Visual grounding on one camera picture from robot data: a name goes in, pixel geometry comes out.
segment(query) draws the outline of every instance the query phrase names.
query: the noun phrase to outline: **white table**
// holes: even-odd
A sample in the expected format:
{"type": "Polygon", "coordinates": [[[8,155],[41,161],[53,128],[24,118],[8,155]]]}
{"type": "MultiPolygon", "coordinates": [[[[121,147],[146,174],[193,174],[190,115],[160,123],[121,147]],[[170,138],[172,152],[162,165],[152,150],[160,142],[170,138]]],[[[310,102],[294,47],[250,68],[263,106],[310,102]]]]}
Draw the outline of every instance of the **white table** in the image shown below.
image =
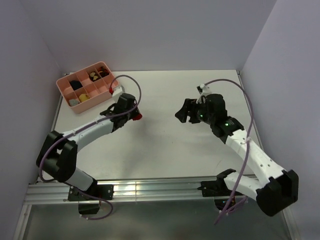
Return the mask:
{"type": "MultiPolygon", "coordinates": [[[[215,176],[229,168],[240,170],[243,161],[213,135],[208,125],[182,124],[175,118],[185,98],[199,96],[199,84],[220,78],[240,83],[235,70],[119,71],[114,74],[127,74],[139,82],[142,88],[139,110],[143,118],[130,121],[83,148],[78,153],[78,168],[97,180],[215,176]]],[[[137,87],[130,79],[119,81],[127,93],[138,97],[137,87]]],[[[228,114],[248,129],[250,114],[241,90],[228,82],[213,83],[210,88],[223,95],[228,114]]],[[[74,114],[63,100],[55,130],[64,132],[83,125],[112,103],[107,100],[74,114]]],[[[254,129],[251,137],[258,143],[254,129]]],[[[253,172],[247,168],[244,173],[253,172]]]]}

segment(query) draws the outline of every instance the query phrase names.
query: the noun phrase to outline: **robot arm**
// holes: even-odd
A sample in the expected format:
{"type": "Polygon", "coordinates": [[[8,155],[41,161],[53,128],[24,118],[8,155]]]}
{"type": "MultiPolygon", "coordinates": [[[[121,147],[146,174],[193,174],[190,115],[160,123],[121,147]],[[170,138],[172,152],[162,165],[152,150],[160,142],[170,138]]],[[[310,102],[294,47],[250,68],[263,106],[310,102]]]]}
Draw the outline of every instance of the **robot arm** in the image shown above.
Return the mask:
{"type": "Polygon", "coordinates": [[[97,192],[97,181],[76,167],[77,153],[94,140],[121,128],[127,121],[131,119],[133,121],[139,120],[142,115],[138,108],[136,108],[127,114],[101,121],[105,119],[106,116],[128,112],[134,107],[135,103],[136,98],[133,95],[122,93],[117,103],[114,103],[107,110],[101,112],[93,121],[63,133],[57,131],[50,132],[43,143],[36,165],[38,167],[40,166],[45,153],[54,143],[64,136],[73,134],[68,139],[60,142],[49,153],[48,157],[44,160],[43,170],[55,180],[75,186],[84,193],[93,196],[100,194],[97,192]]]}
{"type": "MultiPolygon", "coordinates": [[[[298,200],[298,175],[286,171],[275,163],[253,140],[247,139],[247,131],[241,123],[227,115],[223,96],[212,94],[207,86],[198,88],[198,99],[185,99],[175,117],[185,123],[187,117],[192,124],[204,122],[210,125],[213,134],[231,147],[241,158],[245,159],[247,141],[250,141],[247,165],[252,169],[257,180],[242,176],[236,191],[258,203],[260,209],[268,216],[274,216],[298,200]]],[[[228,169],[217,176],[212,189],[217,193],[231,192],[239,177],[233,169],[228,169]]]]}

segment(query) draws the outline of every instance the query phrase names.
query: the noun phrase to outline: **metal frame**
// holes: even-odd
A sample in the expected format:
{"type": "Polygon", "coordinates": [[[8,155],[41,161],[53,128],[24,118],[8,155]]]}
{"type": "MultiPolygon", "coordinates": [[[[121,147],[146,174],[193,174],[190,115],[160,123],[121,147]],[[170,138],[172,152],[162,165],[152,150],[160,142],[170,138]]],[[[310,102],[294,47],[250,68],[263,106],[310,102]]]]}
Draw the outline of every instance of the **metal frame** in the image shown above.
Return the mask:
{"type": "MultiPolygon", "coordinates": [[[[240,72],[237,71],[241,86],[243,82],[240,72]]],[[[57,117],[62,103],[60,96],[51,130],[56,126],[57,117]]],[[[256,123],[253,122],[258,142],[263,149],[256,123]]],[[[254,175],[247,177],[257,179],[254,175]]],[[[112,203],[121,202],[150,202],[150,201],[183,201],[203,199],[202,192],[197,190],[202,181],[214,181],[215,176],[204,177],[183,177],[183,178],[157,178],[157,179],[127,179],[127,180],[105,180],[98,184],[113,184],[114,194],[112,203]]],[[[37,182],[29,185],[23,202],[21,214],[16,226],[14,240],[22,240],[32,205],[50,204],[78,204],[77,201],[68,201],[69,186],[59,183],[37,182]]],[[[227,199],[229,196],[215,197],[215,199],[227,199]]],[[[97,201],[82,201],[82,203],[96,203],[97,201]]],[[[292,240],[301,240],[296,221],[290,207],[282,211],[283,221],[287,225],[287,230],[292,240]]]]}

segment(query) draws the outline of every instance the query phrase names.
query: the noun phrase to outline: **pink container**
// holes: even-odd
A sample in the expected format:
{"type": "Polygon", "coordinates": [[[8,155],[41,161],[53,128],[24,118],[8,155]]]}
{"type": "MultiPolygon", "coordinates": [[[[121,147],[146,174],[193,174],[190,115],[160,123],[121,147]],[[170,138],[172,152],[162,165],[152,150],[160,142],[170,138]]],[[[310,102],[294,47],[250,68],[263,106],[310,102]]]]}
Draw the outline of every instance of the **pink container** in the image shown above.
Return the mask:
{"type": "MultiPolygon", "coordinates": [[[[56,81],[56,85],[69,107],[76,114],[80,114],[112,97],[109,93],[109,88],[114,78],[115,76],[112,74],[108,66],[104,62],[100,61],[73,74],[60,78],[56,81]],[[105,67],[107,69],[109,72],[108,76],[102,77],[99,74],[98,69],[101,67],[105,67]],[[92,81],[89,77],[92,72],[96,72],[100,79],[92,81]],[[82,87],[77,90],[73,90],[70,82],[74,80],[80,81],[82,87]],[[79,96],[82,94],[86,94],[89,99],[80,102],[79,96]],[[80,103],[75,106],[70,106],[69,100],[71,99],[75,99],[80,103]]],[[[118,81],[115,81],[112,88],[114,89],[118,85],[118,81]]]]}

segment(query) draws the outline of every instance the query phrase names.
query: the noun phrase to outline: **wall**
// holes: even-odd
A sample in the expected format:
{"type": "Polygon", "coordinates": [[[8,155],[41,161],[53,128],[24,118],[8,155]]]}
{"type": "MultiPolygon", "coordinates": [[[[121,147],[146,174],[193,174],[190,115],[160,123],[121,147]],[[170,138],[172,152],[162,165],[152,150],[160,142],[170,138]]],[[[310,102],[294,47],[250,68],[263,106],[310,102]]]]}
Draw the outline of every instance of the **wall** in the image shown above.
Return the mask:
{"type": "Polygon", "coordinates": [[[276,0],[20,0],[62,70],[241,69],[276,0]]]}
{"type": "Polygon", "coordinates": [[[242,71],[265,150],[299,175],[295,220],[320,238],[320,1],[278,0],[242,71]]]}
{"type": "Polygon", "coordinates": [[[50,130],[61,71],[17,0],[0,1],[0,233],[12,239],[50,130]]]}

